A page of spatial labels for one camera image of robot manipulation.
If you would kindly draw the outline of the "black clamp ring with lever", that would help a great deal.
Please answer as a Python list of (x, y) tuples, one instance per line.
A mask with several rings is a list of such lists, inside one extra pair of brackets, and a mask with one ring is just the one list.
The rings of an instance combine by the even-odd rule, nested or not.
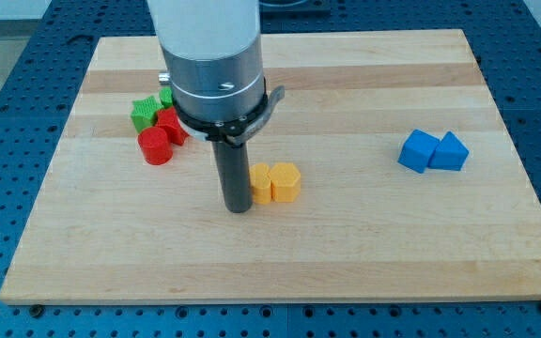
[(200, 117), (188, 115), (173, 97), (179, 124), (184, 131), (197, 140), (206, 142), (222, 142), (231, 146), (245, 144), (260, 132), (270, 121), (271, 114), (285, 97), (283, 85), (275, 87), (269, 94), (265, 93), (257, 106), (245, 115), (233, 120), (206, 121)]

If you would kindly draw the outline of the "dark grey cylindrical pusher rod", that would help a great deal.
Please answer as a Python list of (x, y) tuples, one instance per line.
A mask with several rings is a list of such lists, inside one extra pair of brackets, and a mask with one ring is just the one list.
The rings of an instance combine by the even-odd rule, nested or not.
[(246, 212), (253, 204), (247, 145), (218, 142), (212, 148), (226, 208), (233, 213)]

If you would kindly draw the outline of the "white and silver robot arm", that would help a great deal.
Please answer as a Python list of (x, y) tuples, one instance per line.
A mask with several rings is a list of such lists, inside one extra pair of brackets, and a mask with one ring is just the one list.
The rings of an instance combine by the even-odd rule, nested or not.
[(226, 208), (253, 204), (248, 141), (285, 96), (267, 89), (257, 0), (148, 0), (181, 127), (211, 143)]

